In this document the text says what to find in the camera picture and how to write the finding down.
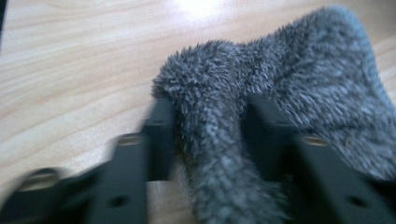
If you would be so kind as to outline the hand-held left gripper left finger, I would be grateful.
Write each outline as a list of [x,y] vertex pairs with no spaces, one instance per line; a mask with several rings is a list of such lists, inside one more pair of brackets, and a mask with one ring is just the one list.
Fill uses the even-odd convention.
[[176,140],[172,103],[158,98],[141,131],[117,139],[85,224],[148,224],[147,183],[169,178]]

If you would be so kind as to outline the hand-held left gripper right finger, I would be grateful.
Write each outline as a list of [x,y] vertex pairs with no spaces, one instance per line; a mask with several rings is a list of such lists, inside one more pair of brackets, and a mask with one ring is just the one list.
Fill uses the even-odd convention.
[[287,224],[396,224],[396,181],[379,181],[344,164],[325,140],[298,134],[275,103],[247,97],[247,150],[263,179],[282,183]]

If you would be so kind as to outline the grey fluffy towel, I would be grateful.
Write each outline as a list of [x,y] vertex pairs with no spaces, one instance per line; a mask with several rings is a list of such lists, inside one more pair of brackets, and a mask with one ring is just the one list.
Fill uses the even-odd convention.
[[396,105],[378,76],[370,40],[344,7],[324,7],[271,35],[213,40],[170,56],[155,96],[177,111],[194,213],[201,224],[284,224],[287,200],[259,176],[240,122],[249,93],[273,100],[301,133],[327,140],[343,161],[396,178]]

